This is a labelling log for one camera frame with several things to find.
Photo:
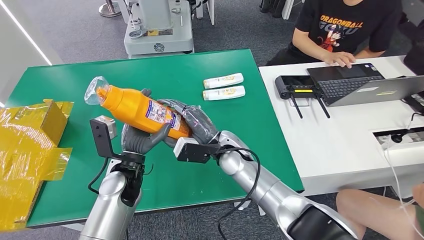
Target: machine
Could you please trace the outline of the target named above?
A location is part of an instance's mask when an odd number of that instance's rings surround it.
[[[192,7],[187,0],[120,0],[128,10],[124,45],[128,58],[194,51]]]
[[[98,197],[79,237],[80,240],[121,240],[137,204],[142,198],[145,154],[164,141],[174,148],[184,164],[216,160],[219,168],[231,176],[257,203],[281,234],[288,240],[354,240],[357,236],[347,221],[328,206],[313,202],[290,189],[269,170],[260,165],[258,156],[235,134],[217,131],[208,116],[197,106],[164,99],[181,114],[192,130],[193,138],[169,139],[169,124],[150,135],[125,125],[122,131],[122,154],[112,151],[110,135],[114,121],[90,121],[97,152],[114,159],[101,182]]]

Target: laptop keyboard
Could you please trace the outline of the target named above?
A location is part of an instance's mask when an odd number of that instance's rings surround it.
[[[321,87],[324,95],[329,99],[342,98],[362,85],[368,83],[371,80],[384,79],[381,76],[364,77],[358,79],[342,79],[342,80],[330,80],[330,81],[319,81],[318,84]]]

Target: small white bottle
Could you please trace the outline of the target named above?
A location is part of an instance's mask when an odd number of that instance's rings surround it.
[[[228,76],[205,79],[203,80],[203,85],[205,89],[214,89],[239,84],[243,81],[243,75],[241,73],[235,73]]]
[[[227,88],[205,90],[203,91],[203,99],[205,101],[235,99],[243,97],[246,94],[244,86],[231,86]]]

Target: screen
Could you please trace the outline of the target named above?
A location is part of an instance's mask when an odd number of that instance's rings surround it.
[[[352,68],[337,67],[337,71],[341,74],[343,78],[362,78],[366,77],[367,74],[361,69],[360,65],[352,65]]]
[[[314,85],[311,76],[281,76],[284,85]]]

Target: laptop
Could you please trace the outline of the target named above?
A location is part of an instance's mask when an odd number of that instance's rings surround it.
[[[424,91],[424,76],[384,79],[371,64],[308,68],[328,107],[401,100]]]

